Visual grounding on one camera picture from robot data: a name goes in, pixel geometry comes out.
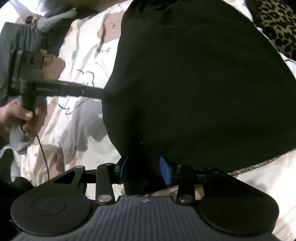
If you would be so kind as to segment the person's left hand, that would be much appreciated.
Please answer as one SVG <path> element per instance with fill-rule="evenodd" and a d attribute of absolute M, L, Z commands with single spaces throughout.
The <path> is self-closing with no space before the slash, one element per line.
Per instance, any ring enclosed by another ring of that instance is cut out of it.
<path fill-rule="evenodd" d="M 36 136 L 45 122 L 47 115 L 47 100 L 42 98 L 37 105 L 35 112 L 26 110 L 20 106 L 19 101 L 15 98 L 6 105 L 1 106 L 1 136 L 8 140 L 9 132 L 14 123 L 24 121 L 22 129 L 26 136 Z"/>

